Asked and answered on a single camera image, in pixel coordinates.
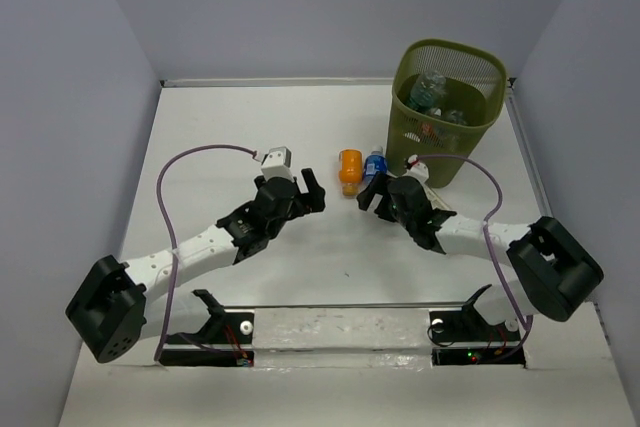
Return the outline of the red label clear bottle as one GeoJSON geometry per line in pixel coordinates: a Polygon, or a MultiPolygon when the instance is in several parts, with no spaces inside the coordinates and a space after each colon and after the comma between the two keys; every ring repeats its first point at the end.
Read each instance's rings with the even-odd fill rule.
{"type": "Polygon", "coordinates": [[[405,132],[403,136],[413,142],[444,149],[454,149],[460,140],[456,132],[429,123],[419,124],[413,131],[405,132]]]}

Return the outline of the clear bottle white label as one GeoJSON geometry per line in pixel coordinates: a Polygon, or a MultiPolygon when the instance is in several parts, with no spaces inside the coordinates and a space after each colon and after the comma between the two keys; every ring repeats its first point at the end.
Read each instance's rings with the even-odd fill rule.
{"type": "Polygon", "coordinates": [[[424,181],[421,183],[427,199],[431,202],[433,208],[437,208],[440,210],[450,210],[451,207],[441,198],[432,188],[427,185],[427,182],[424,181]]]}

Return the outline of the green label water bottle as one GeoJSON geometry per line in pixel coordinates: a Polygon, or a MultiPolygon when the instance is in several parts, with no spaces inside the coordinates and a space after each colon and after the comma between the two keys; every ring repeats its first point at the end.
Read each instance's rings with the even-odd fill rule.
{"type": "Polygon", "coordinates": [[[436,70],[422,72],[411,87],[405,105],[421,114],[437,110],[446,96],[446,77],[436,70]]]}

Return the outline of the orange juice bottle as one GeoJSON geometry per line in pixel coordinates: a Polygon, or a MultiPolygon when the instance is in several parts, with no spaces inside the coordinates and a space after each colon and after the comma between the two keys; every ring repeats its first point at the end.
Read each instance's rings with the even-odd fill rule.
{"type": "Polygon", "coordinates": [[[359,187],[363,176],[363,160],[359,150],[345,149],[339,154],[340,169],[339,181],[342,194],[346,197],[354,197],[359,193],[359,187]]]}

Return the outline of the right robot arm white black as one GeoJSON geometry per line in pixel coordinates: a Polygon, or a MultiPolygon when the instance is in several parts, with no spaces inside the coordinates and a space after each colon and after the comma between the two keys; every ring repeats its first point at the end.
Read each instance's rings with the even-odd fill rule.
{"type": "Polygon", "coordinates": [[[498,285],[477,290],[464,304],[462,331],[482,339],[496,325],[535,315],[565,322],[604,279],[595,259],[557,219],[542,216],[531,224],[490,223],[436,208],[420,181],[411,176],[378,174],[357,196],[367,211],[401,225],[415,244],[441,255],[486,259],[513,269],[498,285]]]}

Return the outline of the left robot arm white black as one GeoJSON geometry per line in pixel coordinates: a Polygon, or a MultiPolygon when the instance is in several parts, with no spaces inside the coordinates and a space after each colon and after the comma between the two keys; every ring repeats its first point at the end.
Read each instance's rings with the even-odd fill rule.
{"type": "Polygon", "coordinates": [[[119,261],[112,255],[89,269],[65,310],[82,341],[101,363],[113,362],[144,337],[148,308],[177,287],[265,250],[284,225],[325,210],[326,192],[310,168],[296,179],[255,179],[256,196],[202,233],[175,247],[119,261]]]}

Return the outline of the clear wide jar bottle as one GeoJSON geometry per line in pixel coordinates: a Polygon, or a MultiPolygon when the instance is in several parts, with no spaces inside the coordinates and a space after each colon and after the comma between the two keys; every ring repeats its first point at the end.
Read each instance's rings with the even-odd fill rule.
{"type": "Polygon", "coordinates": [[[461,110],[450,109],[442,110],[440,108],[434,110],[434,115],[444,122],[454,125],[468,126],[468,120],[465,113],[461,110]]]}

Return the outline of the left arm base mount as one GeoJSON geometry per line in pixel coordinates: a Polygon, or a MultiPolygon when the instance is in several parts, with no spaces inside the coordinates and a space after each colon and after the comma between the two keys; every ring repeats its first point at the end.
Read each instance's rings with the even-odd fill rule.
{"type": "Polygon", "coordinates": [[[253,367],[255,313],[229,310],[205,289],[194,290],[192,295],[206,306],[208,318],[195,332],[182,329],[169,335],[159,364],[165,367],[253,367]]]}

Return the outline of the blue label bottle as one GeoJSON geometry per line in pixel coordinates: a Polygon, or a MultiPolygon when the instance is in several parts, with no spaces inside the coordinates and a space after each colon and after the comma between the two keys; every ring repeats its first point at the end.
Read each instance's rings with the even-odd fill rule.
{"type": "Polygon", "coordinates": [[[387,160],[384,155],[384,148],[375,146],[370,154],[365,158],[363,166],[363,183],[368,185],[376,174],[386,173],[388,170],[387,160]]]}

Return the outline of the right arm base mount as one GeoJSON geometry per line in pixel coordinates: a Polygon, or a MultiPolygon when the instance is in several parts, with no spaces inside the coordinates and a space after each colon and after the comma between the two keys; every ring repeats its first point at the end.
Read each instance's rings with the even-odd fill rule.
{"type": "Polygon", "coordinates": [[[506,324],[490,325],[475,310],[486,285],[458,309],[429,313],[426,334],[433,349],[432,364],[444,366],[518,365],[526,366],[521,335],[508,331],[506,324]]]}

